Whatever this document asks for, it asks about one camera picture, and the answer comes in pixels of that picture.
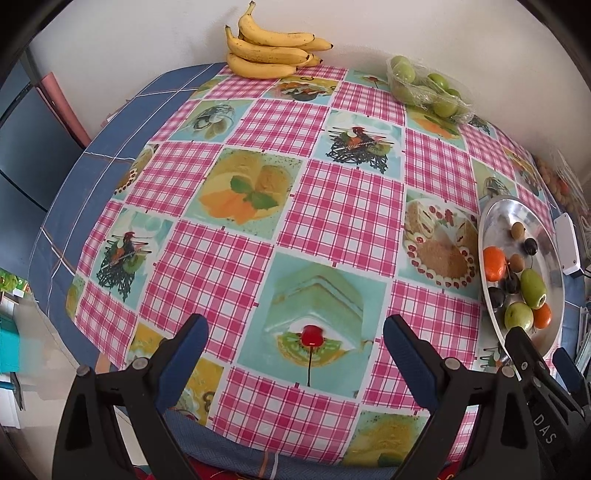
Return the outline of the orange tangerine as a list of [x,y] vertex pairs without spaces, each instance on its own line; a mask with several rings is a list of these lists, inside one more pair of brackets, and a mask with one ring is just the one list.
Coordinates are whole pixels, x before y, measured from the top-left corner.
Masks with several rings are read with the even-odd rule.
[[499,282],[506,274],[507,262],[502,249],[488,246],[483,250],[485,277],[488,282]]
[[552,310],[548,303],[544,303],[540,308],[533,311],[534,327],[538,330],[546,329],[552,321]]

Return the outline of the green round fruit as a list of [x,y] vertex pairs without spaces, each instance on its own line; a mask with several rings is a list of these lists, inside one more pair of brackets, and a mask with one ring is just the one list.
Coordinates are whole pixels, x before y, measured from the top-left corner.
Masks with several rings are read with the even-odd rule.
[[524,302],[514,302],[505,310],[504,323],[507,330],[520,327],[529,331],[534,324],[533,310]]

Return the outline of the dark plum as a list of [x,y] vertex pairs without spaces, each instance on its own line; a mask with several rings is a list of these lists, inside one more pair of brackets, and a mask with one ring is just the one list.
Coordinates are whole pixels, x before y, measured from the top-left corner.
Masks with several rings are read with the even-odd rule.
[[488,288],[488,294],[494,310],[501,309],[504,306],[506,301],[506,293],[503,289],[491,286]]
[[523,251],[528,256],[535,256],[538,252],[538,242],[534,238],[527,238],[522,244]]
[[519,294],[521,291],[521,281],[519,276],[515,272],[509,271],[502,282],[502,288],[508,295]]

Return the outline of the green mango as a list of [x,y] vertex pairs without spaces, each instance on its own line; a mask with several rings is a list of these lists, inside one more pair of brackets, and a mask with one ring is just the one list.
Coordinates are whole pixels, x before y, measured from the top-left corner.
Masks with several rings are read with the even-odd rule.
[[546,303],[546,285],[538,272],[526,268],[521,274],[521,294],[525,303],[533,310]]

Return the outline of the brown kiwi fruit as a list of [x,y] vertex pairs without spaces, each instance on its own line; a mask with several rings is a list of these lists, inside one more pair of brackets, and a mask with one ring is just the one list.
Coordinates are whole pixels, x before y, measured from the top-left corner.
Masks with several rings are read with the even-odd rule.
[[511,236],[515,241],[521,242],[525,239],[526,229],[522,222],[515,222],[511,226]]
[[525,269],[525,260],[522,255],[515,253],[508,260],[508,266],[514,273],[520,273]]

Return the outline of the clear tray of green fruits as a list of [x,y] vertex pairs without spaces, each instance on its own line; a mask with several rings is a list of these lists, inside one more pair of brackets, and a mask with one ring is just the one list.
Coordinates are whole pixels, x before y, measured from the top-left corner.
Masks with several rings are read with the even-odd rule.
[[400,103],[458,125],[474,117],[472,94],[460,81],[403,55],[391,57],[386,65],[391,93]]

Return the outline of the white plastic box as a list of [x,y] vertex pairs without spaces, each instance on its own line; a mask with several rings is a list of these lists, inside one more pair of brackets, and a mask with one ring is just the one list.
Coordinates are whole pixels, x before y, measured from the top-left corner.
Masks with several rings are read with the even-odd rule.
[[574,275],[581,268],[580,254],[574,224],[568,213],[554,220],[556,244],[564,275]]

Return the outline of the large steel basin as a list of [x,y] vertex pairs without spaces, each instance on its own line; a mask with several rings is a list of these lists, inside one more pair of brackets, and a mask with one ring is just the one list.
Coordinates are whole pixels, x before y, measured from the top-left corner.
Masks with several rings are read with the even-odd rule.
[[541,356],[559,343],[565,292],[554,240],[515,197],[497,196],[482,211],[478,254],[483,298],[499,344],[522,328]]

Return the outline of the clear box of nuts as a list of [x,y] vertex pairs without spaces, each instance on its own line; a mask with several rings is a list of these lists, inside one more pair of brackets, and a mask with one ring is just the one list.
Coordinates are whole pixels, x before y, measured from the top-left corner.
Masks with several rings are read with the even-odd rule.
[[588,217],[590,207],[572,168],[560,150],[552,150],[546,156],[533,156],[545,186],[562,212],[575,217]]

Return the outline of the yellow banana bunch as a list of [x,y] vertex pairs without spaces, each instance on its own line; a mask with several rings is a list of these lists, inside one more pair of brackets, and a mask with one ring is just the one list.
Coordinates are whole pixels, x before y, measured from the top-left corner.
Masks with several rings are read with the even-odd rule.
[[238,33],[224,26],[229,70],[253,80],[276,80],[322,64],[318,52],[332,50],[334,44],[311,32],[279,32],[263,29],[253,18],[256,1],[250,1],[238,19]]

